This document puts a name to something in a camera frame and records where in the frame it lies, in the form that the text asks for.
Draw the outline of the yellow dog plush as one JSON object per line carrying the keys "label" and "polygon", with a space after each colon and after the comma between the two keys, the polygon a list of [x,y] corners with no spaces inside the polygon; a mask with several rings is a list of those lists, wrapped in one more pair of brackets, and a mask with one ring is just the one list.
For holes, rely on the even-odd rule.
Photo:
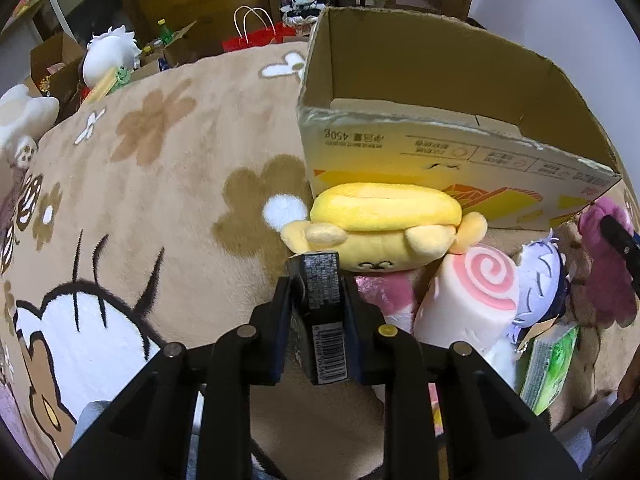
{"label": "yellow dog plush", "polygon": [[480,244],[488,230],[450,195],[414,184],[355,182],[319,194],[307,220],[286,224],[280,237],[295,255],[337,252],[355,273],[427,266]]}

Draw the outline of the beige floral blanket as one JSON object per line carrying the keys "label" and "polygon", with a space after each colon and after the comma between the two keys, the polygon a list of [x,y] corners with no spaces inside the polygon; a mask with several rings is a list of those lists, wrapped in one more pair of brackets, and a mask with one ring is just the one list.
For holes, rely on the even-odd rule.
{"label": "beige floral blanket", "polygon": [[[47,479],[86,405],[162,344],[211,342],[272,296],[290,256],[280,229],[312,202],[296,118],[306,54],[292,42],[146,77],[46,133],[16,177],[1,217],[1,417]],[[639,344],[639,318],[596,324],[577,228],[555,232],[577,264],[568,314],[582,328],[552,427],[613,390]],[[381,463],[373,390],[314,388],[297,364],[273,390],[256,394],[252,424],[285,478]]]}

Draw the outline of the wicker basket with toys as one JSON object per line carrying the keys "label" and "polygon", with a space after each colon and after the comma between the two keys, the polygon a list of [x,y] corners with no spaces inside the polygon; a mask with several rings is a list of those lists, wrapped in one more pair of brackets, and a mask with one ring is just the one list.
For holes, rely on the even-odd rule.
{"label": "wicker basket with toys", "polygon": [[282,0],[282,22],[296,37],[308,37],[329,0]]}

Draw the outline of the red paper shopping bag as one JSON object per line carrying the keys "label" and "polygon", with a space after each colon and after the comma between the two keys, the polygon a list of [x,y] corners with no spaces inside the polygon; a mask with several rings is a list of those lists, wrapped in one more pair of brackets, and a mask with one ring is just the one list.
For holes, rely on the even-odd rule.
{"label": "red paper shopping bag", "polygon": [[[247,29],[247,17],[253,14],[262,23],[262,27],[250,32]],[[260,6],[239,6],[233,13],[233,25],[236,36],[224,41],[224,53],[265,47],[270,44],[282,44],[286,38],[296,36],[295,29],[282,22],[275,22],[268,11]]]}

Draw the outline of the white round plush head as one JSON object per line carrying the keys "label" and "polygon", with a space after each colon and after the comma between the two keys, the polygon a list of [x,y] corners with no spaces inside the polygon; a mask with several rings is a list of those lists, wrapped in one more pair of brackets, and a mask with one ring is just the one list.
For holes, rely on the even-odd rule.
{"label": "white round plush head", "polygon": [[92,89],[111,68],[133,70],[140,54],[134,32],[128,32],[124,25],[110,27],[107,32],[93,36],[89,41],[82,62],[82,80]]}

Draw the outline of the green snack packet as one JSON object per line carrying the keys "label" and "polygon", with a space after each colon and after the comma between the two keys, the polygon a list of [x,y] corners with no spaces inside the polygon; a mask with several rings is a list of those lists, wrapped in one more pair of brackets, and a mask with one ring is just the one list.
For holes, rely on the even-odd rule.
{"label": "green snack packet", "polygon": [[520,397],[536,415],[561,393],[578,334],[575,322],[561,322],[534,339]]}

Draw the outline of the pink striped plush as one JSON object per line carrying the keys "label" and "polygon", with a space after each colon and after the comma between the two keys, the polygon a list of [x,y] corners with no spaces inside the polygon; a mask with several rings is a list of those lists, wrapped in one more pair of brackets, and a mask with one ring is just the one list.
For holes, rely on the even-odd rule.
{"label": "pink striped plush", "polygon": [[413,289],[410,272],[357,275],[360,297],[375,304],[387,324],[395,325],[411,334],[419,303]]}

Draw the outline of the green frog plush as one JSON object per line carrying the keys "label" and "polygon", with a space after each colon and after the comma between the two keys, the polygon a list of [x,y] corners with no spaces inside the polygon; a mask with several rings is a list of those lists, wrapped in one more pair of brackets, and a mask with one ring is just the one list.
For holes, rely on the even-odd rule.
{"label": "green frog plush", "polygon": [[115,81],[112,85],[111,92],[115,92],[118,89],[125,87],[131,82],[132,71],[126,67],[119,67],[115,72]]}

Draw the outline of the brown cardboard box on floor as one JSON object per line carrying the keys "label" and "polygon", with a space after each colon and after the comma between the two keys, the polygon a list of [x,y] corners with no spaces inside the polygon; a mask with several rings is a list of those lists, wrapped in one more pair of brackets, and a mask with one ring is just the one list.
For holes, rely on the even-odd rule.
{"label": "brown cardboard box on floor", "polygon": [[30,79],[42,96],[54,96],[64,108],[77,91],[84,56],[73,37],[59,32],[30,51]]}

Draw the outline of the purple pink plush toy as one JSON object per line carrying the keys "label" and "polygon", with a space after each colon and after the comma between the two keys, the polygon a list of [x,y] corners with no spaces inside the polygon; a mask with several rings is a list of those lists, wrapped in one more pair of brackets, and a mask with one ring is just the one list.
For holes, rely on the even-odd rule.
{"label": "purple pink plush toy", "polygon": [[599,325],[608,327],[616,323],[620,327],[627,327],[637,315],[637,296],[632,289],[631,276],[624,259],[601,234],[600,220],[607,214],[620,222],[631,236],[637,236],[627,209],[608,196],[598,198],[580,215],[578,231],[591,258],[586,295],[596,312]]}

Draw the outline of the white-haired doll plush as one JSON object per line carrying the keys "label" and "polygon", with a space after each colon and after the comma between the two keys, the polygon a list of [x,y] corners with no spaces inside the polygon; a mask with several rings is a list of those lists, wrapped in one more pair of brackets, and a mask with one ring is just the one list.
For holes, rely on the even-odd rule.
{"label": "white-haired doll plush", "polygon": [[518,312],[506,331],[518,344],[536,324],[554,320],[565,312],[568,278],[565,256],[553,231],[525,244],[515,255],[518,271]]}

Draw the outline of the black card box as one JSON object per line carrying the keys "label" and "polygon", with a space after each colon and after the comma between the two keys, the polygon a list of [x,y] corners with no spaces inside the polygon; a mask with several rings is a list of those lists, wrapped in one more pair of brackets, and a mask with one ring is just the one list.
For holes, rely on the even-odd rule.
{"label": "black card box", "polygon": [[338,270],[337,252],[306,252],[288,260],[294,354],[314,386],[348,377]]}

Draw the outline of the white cat plush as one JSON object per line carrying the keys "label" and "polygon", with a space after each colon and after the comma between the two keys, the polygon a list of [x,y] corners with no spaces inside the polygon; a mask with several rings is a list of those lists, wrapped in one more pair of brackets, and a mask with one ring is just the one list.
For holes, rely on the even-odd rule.
{"label": "white cat plush", "polygon": [[54,96],[29,94],[26,84],[16,84],[1,97],[1,153],[8,164],[26,170],[38,151],[37,142],[55,124],[60,102]]}

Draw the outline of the pink swirl roll plush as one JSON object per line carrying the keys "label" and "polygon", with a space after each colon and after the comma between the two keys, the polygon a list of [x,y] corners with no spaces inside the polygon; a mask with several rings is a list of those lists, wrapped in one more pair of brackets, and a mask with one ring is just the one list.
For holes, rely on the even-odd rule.
{"label": "pink swirl roll plush", "polygon": [[448,348],[465,341],[492,348],[518,313],[518,271],[499,249],[478,245],[442,259],[413,322],[413,336]]}

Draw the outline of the green glass bottle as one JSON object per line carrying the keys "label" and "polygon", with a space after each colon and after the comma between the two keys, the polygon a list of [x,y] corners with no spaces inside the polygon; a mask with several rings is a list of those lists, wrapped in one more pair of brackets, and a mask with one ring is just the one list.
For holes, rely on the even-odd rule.
{"label": "green glass bottle", "polygon": [[164,46],[167,46],[174,39],[174,32],[167,25],[164,18],[158,20],[157,25],[160,28],[160,40],[162,40]]}

